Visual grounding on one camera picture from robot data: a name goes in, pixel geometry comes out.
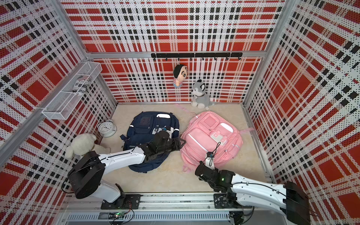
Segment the navy blue backpack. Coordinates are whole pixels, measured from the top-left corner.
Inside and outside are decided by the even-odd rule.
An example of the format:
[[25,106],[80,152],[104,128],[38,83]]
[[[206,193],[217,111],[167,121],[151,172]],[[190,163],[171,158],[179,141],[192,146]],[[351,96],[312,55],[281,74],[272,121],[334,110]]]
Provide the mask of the navy blue backpack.
[[[134,117],[127,134],[121,135],[124,141],[123,150],[130,150],[152,141],[160,131],[168,132],[170,138],[179,137],[179,127],[179,120],[170,112],[142,112]],[[153,161],[130,165],[129,168],[138,173],[147,173],[158,168],[169,154],[158,155]]]

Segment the pink school backpack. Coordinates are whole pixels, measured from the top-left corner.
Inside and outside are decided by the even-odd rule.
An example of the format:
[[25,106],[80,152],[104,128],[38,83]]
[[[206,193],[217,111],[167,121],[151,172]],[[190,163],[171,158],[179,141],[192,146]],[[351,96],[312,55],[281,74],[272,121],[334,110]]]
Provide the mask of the pink school backpack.
[[252,127],[238,130],[212,111],[195,114],[179,104],[176,106],[186,113],[194,115],[187,129],[181,135],[181,139],[186,141],[181,148],[182,170],[185,173],[196,170],[209,153],[214,155],[212,167],[223,168],[239,153],[243,145],[242,135],[254,130]]

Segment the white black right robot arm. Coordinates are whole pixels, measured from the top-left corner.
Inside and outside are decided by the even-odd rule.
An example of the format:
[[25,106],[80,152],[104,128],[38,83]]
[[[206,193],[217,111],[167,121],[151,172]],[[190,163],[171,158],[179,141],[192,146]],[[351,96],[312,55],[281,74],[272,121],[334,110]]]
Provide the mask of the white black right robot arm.
[[218,193],[225,194],[225,204],[272,210],[296,225],[311,224],[318,214],[310,209],[309,196],[294,182],[272,184],[252,180],[229,170],[210,168],[200,161],[195,170],[199,180]]

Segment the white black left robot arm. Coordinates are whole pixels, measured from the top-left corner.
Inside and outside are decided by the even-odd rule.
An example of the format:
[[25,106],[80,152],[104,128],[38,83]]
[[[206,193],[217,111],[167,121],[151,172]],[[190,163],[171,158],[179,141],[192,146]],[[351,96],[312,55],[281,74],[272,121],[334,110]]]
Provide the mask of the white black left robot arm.
[[102,210],[124,209],[137,205],[126,197],[119,184],[111,184],[103,180],[103,175],[114,170],[149,163],[165,153],[179,151],[186,141],[179,137],[170,138],[169,133],[160,131],[153,140],[136,147],[113,154],[86,153],[67,175],[73,194],[77,199],[96,197],[103,200]]

